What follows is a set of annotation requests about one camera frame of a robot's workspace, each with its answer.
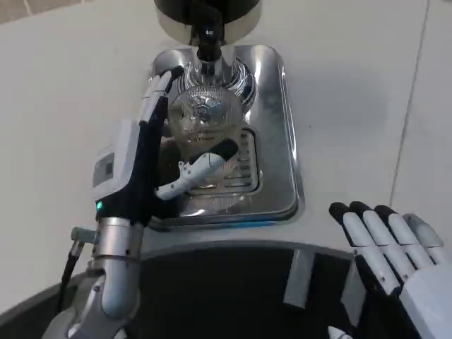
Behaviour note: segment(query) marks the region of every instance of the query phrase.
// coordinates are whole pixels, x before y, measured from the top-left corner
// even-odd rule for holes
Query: white table
[[[264,0],[239,43],[269,44],[285,60],[306,211],[281,227],[148,232],[145,247],[288,239],[347,250],[328,206],[389,203],[425,11],[425,0]],[[153,57],[176,44],[151,0],[96,0],[0,26],[0,311],[58,282],[70,229],[94,227],[94,155],[137,113]]]

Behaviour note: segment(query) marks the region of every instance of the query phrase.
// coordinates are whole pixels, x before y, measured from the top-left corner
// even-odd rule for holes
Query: drip tray
[[[248,227],[288,220],[304,210],[301,170],[287,97],[284,66],[267,46],[236,47],[237,58],[256,81],[256,97],[243,116],[237,168],[218,182],[207,180],[187,194],[163,203],[150,227],[177,230],[192,227]],[[190,69],[191,49],[159,54],[151,76],[175,66]],[[172,87],[169,101],[178,95]],[[179,176],[179,149],[166,130],[160,146],[160,184]]]
[[[245,193],[256,190],[259,186],[258,166],[256,160],[256,144],[253,133],[242,130],[240,136],[239,154],[236,168],[218,182],[208,178],[192,189],[192,196],[205,196],[213,194]]]

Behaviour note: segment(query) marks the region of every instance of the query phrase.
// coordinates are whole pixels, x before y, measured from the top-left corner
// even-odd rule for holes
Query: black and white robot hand
[[[329,211],[353,248],[367,291],[401,305],[419,338],[450,338],[452,267],[433,228],[416,215],[359,201],[333,203]]]
[[[143,228],[158,208],[189,190],[227,162],[237,144],[225,139],[204,154],[179,164],[178,180],[158,187],[158,158],[173,81],[183,74],[176,67],[149,82],[138,121],[124,120],[113,144],[98,155],[93,174],[97,230],[75,229],[73,248],[61,279],[58,315],[45,339],[113,339],[124,337],[123,327],[139,304],[139,264]],[[88,277],[72,305],[63,308],[64,290],[85,243],[93,247]]]

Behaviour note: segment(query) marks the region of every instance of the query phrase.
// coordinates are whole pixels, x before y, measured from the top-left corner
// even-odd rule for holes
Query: cable
[[[80,258],[84,244],[84,242],[74,241],[71,250],[69,251],[68,260],[66,261],[63,275],[61,276],[61,284],[58,291],[58,301],[56,302],[56,314],[63,310],[64,294],[69,282],[71,281],[73,269],[76,267],[78,258]]]

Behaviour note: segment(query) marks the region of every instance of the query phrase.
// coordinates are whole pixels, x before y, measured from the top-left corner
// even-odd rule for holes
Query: dark surface
[[[230,23],[250,12],[259,0],[155,0],[160,11],[185,25],[193,24],[191,9],[196,2],[203,2],[218,9],[222,14],[222,21]]]
[[[345,258],[316,254],[306,309],[284,305],[292,255],[286,248],[230,247],[151,258],[143,262],[141,307],[127,331],[131,339],[323,339],[328,326],[335,326],[355,332],[355,339],[412,338],[390,336],[381,321],[386,302],[371,299],[354,331],[340,303],[350,267]],[[46,297],[0,316],[0,338],[41,338],[55,303]]]

